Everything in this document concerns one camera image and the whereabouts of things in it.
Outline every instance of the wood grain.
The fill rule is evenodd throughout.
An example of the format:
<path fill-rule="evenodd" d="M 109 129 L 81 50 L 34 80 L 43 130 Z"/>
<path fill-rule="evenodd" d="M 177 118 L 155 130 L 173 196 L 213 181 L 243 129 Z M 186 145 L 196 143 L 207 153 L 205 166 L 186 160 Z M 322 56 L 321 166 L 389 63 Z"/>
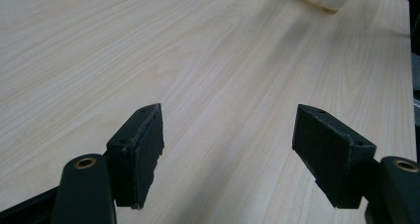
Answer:
<path fill-rule="evenodd" d="M 0 0 L 0 19 L 0 210 L 156 102 L 166 148 L 119 223 L 365 223 L 291 151 L 299 103 L 415 159 L 405 0 Z"/>

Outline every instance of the wooden table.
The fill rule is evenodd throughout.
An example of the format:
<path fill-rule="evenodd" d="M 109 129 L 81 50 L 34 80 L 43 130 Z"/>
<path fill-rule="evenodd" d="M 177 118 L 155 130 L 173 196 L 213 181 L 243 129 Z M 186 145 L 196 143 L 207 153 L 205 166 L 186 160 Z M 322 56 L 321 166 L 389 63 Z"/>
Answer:
<path fill-rule="evenodd" d="M 0 210 L 159 102 L 156 179 L 119 223 L 365 223 L 291 150 L 296 107 L 414 160 L 409 36 L 406 0 L 0 0 Z"/>

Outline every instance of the screw hole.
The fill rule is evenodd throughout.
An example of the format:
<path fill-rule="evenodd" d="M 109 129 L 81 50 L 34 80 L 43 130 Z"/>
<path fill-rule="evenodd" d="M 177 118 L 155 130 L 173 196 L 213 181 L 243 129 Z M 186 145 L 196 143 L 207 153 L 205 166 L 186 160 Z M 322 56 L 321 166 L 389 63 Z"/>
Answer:
<path fill-rule="evenodd" d="M 96 159 L 93 158 L 85 158 L 82 159 L 74 164 L 74 167 L 77 169 L 84 169 L 93 167 L 96 163 Z"/>
<path fill-rule="evenodd" d="M 401 168 L 405 171 L 410 171 L 410 172 L 418 172 L 420 171 L 420 169 L 408 162 L 404 162 L 404 161 L 395 161 L 394 164 L 398 167 Z"/>

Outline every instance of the light wood tabletop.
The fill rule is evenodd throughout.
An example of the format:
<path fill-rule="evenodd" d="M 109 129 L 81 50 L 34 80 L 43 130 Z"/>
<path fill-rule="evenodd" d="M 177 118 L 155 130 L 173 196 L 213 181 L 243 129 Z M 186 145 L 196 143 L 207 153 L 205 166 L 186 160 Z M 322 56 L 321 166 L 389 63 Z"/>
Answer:
<path fill-rule="evenodd" d="M 145 208 L 119 223 L 365 223 L 291 150 L 299 103 L 415 159 L 406 0 L 0 0 L 0 210 L 161 103 Z"/>

